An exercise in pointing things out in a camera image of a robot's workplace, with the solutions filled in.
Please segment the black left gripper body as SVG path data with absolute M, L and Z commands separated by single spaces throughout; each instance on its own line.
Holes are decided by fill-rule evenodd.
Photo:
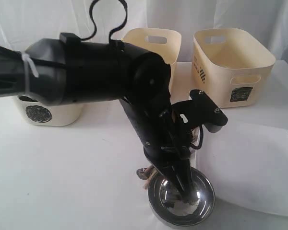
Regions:
M 171 104 L 168 95 L 120 99 L 144 147 L 146 158 L 165 177 L 190 177 L 190 146 L 195 116 L 193 100 Z

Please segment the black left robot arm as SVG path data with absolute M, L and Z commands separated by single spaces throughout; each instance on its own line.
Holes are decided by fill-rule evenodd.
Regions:
M 0 97 L 26 96 L 45 105 L 120 100 L 146 157 L 187 195 L 194 189 L 189 146 L 179 140 L 170 76 L 159 54 L 121 40 L 90 43 L 62 33 L 24 52 L 0 46 Z

